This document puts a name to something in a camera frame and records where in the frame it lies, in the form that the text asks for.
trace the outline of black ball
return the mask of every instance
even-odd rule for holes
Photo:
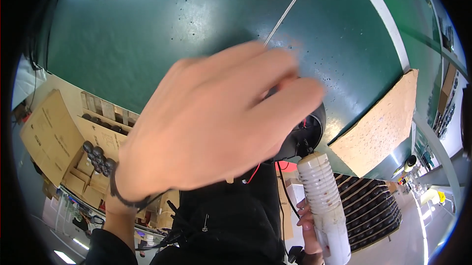
[[[100,125],[103,126],[103,127],[106,127],[106,128],[111,128],[111,126],[108,122],[102,122]]]
[[[82,149],[83,149],[86,153],[91,153],[91,151],[93,150],[93,144],[92,144],[90,141],[85,141],[85,142],[82,144]]]
[[[362,188],[361,190],[359,190],[359,192],[357,193],[360,197],[363,196],[364,194],[367,193],[367,189],[365,188]]]
[[[103,156],[103,149],[100,146],[95,146],[92,150],[92,153],[95,157]]]
[[[111,126],[110,128],[112,131],[115,131],[115,132],[120,132],[121,131],[121,127],[120,126],[116,126],[116,125],[113,125]]]
[[[353,196],[351,196],[351,198],[349,200],[351,200],[352,202],[355,202],[359,199],[359,194],[354,194]]]
[[[370,222],[364,223],[364,224],[362,225],[362,230],[367,230],[367,229],[369,229],[369,228],[370,228]]]
[[[361,227],[357,227],[353,230],[354,235],[359,234],[362,231]]]
[[[359,221],[359,219],[357,219],[357,220],[352,221],[351,224],[352,224],[353,227],[357,227],[357,226],[359,226],[359,224],[361,224],[361,221]]]
[[[116,167],[116,165],[117,163],[111,158],[107,158],[107,160],[105,161],[105,166],[110,170],[113,170]]]
[[[346,189],[349,188],[349,182],[348,183],[344,183],[343,185],[341,185],[340,189],[341,191],[345,191]]]
[[[352,208],[351,207],[347,207],[345,210],[344,210],[344,215],[349,215],[351,212],[352,212]]]
[[[95,160],[96,160],[97,163],[99,163],[99,164],[104,164],[106,158],[105,158],[105,156],[103,156],[103,155],[99,155],[99,156],[96,156],[96,157],[95,157]]]
[[[367,197],[363,197],[361,199],[361,203],[364,204],[364,203],[367,203],[368,201],[370,200],[370,198],[367,196]]]
[[[363,216],[361,217],[361,223],[364,223],[364,222],[366,222],[366,221],[369,220],[369,219],[370,219],[370,217],[369,217],[368,214],[367,214],[367,215],[363,215]]]
[[[371,222],[372,224],[377,224],[378,222],[380,222],[380,220],[381,220],[380,217],[377,216],[377,217],[373,218],[370,222]]]
[[[94,123],[96,123],[96,124],[100,124],[100,122],[101,122],[101,120],[100,120],[98,117],[96,117],[96,116],[92,117],[92,118],[90,119],[90,121],[91,121],[91,122],[94,122]]]
[[[360,202],[357,202],[357,203],[354,203],[353,204],[353,209],[357,210],[358,208],[360,208],[362,206],[362,204]]]

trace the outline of black cable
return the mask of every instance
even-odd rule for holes
[[[292,201],[290,200],[290,197],[288,197],[288,192],[287,192],[287,188],[285,187],[285,180],[284,180],[284,176],[282,175],[282,169],[280,168],[280,163],[277,162],[277,166],[279,167],[279,173],[280,173],[280,179],[282,179],[282,186],[284,187],[284,191],[285,191],[285,195],[287,196],[287,201],[288,203],[290,204],[290,206],[292,207],[292,210],[295,212],[295,215],[298,217],[298,219],[300,218],[300,215],[298,215],[298,213],[296,212],[296,209],[292,203]]]
[[[154,197],[153,199],[151,199],[144,207],[140,208],[138,210],[138,213],[142,210],[144,210],[145,208],[147,208],[153,201],[155,201],[156,199],[158,199],[159,197],[161,197],[164,193],[166,193],[167,191],[164,191],[162,193],[159,193],[158,195],[156,195],[156,197]]]

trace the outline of cardboard box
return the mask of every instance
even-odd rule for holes
[[[162,195],[161,205],[159,207],[159,212],[157,215],[157,229],[172,228],[172,223],[174,222],[174,219],[171,217],[171,215],[175,215],[175,213],[168,205],[168,200],[170,200],[170,202],[173,203],[176,208],[178,208],[180,204],[179,191],[171,190]]]
[[[456,76],[456,68],[451,63],[447,68],[445,79],[440,92],[440,101],[438,103],[438,111],[441,115],[444,115],[444,110],[447,105],[447,100],[451,94],[452,86],[454,84],[454,78]]]
[[[58,90],[52,90],[34,109],[20,137],[32,159],[56,187],[82,155],[84,138]]]
[[[77,178],[79,178],[80,180],[82,180],[83,182],[85,182],[86,186],[89,185],[89,183],[90,183],[90,176],[89,175],[82,173],[81,171],[79,171],[76,168],[71,168],[70,173],[73,174],[74,176],[76,176]]]
[[[98,192],[107,193],[110,178],[103,176],[103,174],[93,174],[89,185]]]
[[[77,169],[82,173],[88,175],[89,177],[91,177],[94,173],[95,170],[91,164],[90,159],[87,157],[86,152],[84,152],[84,155],[80,159],[79,164],[77,165]]]
[[[280,203],[282,205],[282,209],[280,210],[280,225],[281,225],[281,231],[284,234],[282,235],[282,239],[286,240],[286,239],[293,238],[294,232],[292,229],[292,220],[291,220],[292,207],[288,203],[288,198],[285,195],[284,187],[282,184],[284,184],[284,182],[282,181],[282,179],[280,179],[279,172],[277,172],[277,186],[279,188]]]
[[[118,150],[126,141],[126,136],[109,128],[100,126],[80,116],[76,117],[76,123],[83,138],[90,141],[94,146],[103,149],[103,155],[118,162]]]
[[[74,192],[75,195],[81,196],[85,191],[86,183],[72,173],[66,174],[64,182],[64,186]]]
[[[94,208],[97,208],[100,206],[100,203],[102,202],[102,197],[103,194],[96,191],[90,186],[86,187],[86,191],[82,195],[82,198],[86,203],[89,205],[93,206]]]

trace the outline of white cylindrical tool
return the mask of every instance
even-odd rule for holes
[[[312,153],[297,164],[315,220],[326,265],[345,265],[351,258],[346,217],[326,154]]]

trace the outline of finger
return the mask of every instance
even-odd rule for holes
[[[306,198],[302,199],[301,202],[297,203],[296,206],[297,208],[301,209],[302,207],[304,207],[305,205],[307,205],[306,203]]]
[[[195,69],[195,76],[200,73],[205,78],[215,77],[221,71],[230,67],[238,67],[251,58],[263,54],[266,50],[267,48],[259,42],[247,42],[224,49],[207,58],[202,65],[198,65]]]
[[[246,125],[257,134],[254,144],[269,148],[269,141],[286,137],[294,126],[307,117],[323,101],[323,88],[312,78],[299,78],[283,90],[257,104],[247,113]],[[284,109],[284,114],[267,114]]]
[[[270,49],[228,72],[226,85],[234,87],[233,95],[253,105],[262,93],[282,79],[298,74],[298,61],[282,49]]]
[[[301,226],[305,221],[313,221],[313,214],[312,213],[304,214],[303,216],[300,217],[296,225]]]
[[[310,222],[302,225],[303,239],[305,241],[305,253],[308,255],[321,253],[322,247],[316,238],[315,227]]]
[[[298,215],[302,216],[305,215],[306,213],[310,212],[310,207],[308,205],[302,207],[297,211]]]

